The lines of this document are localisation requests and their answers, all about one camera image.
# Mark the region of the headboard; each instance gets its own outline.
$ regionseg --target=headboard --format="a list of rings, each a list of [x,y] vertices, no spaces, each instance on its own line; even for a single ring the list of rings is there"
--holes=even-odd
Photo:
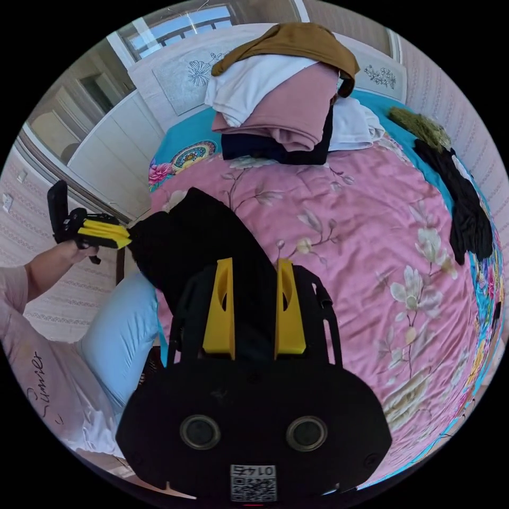
[[[129,69],[129,76],[166,132],[206,108],[203,101],[212,66],[226,53],[260,37],[273,25],[235,25],[196,34],[137,62]],[[405,102],[404,66],[367,44],[338,34],[335,37],[357,58],[361,70],[356,75],[356,89]]]

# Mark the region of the person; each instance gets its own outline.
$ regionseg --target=person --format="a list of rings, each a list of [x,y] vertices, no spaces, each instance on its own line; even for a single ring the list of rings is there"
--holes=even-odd
[[[23,316],[28,302],[96,253],[69,241],[0,268],[0,338],[23,392],[64,445],[123,458],[117,426],[160,329],[155,288],[140,273],[125,278],[76,343],[46,339]]]

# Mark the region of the pink shirt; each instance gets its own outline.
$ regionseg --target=pink shirt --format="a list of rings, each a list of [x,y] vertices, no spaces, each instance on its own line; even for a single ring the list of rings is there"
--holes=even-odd
[[[14,375],[42,420],[72,450],[121,456],[111,404],[72,343],[49,341],[23,316],[24,267],[0,268],[0,339]]]

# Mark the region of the white cloth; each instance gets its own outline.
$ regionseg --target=white cloth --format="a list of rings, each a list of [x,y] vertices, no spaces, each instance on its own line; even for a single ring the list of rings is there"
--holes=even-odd
[[[240,127],[259,102],[278,85],[316,60],[288,55],[255,55],[211,76],[205,104],[222,113],[230,127]]]
[[[385,129],[378,117],[357,99],[339,97],[334,104],[329,152],[369,148]]]
[[[470,176],[470,173],[461,164],[460,160],[455,155],[452,156],[452,160],[454,162],[454,166],[456,166],[456,169],[461,173],[461,176],[467,179],[469,182],[472,182],[472,177]]]

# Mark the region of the label sticker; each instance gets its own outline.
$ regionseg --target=label sticker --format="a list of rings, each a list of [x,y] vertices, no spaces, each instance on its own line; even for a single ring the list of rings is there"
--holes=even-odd
[[[274,465],[231,465],[232,502],[277,501]]]

